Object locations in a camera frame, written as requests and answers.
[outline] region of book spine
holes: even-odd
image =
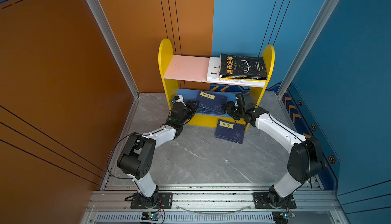
[[[223,80],[243,80],[243,81],[266,81],[267,80],[267,78],[227,76],[227,75],[220,75],[220,79],[223,79]]]

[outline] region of gray marble floor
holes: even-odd
[[[131,130],[157,129],[169,113],[163,93],[144,93]],[[287,112],[274,92],[266,92],[260,106],[289,127]],[[150,173],[156,184],[276,182],[287,171],[289,154],[269,135],[250,127],[243,144],[213,137],[215,128],[185,125],[181,135],[157,148]],[[118,168],[116,176],[126,177]],[[112,185],[130,185],[128,179],[110,177]]]

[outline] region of white book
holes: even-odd
[[[209,67],[208,74],[206,75],[206,80],[211,83],[221,83],[221,84],[232,84],[239,86],[255,86],[263,88],[266,84],[266,81],[243,81],[243,80],[226,80],[220,79],[220,57],[210,57],[209,58]]]

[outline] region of blue wall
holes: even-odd
[[[212,56],[258,56],[270,40],[276,62],[269,85],[283,80],[325,0],[291,0],[287,8],[289,1],[215,0]]]
[[[389,223],[390,10],[391,0],[340,0],[293,80],[338,157],[351,223]]]

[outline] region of metal grille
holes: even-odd
[[[166,212],[164,224],[175,223],[275,223],[271,212],[250,212],[235,215],[203,215],[187,212]],[[96,222],[139,223],[141,212],[98,212]]]
[[[131,214],[126,212],[103,212],[97,215],[96,221],[139,221],[140,214]]]

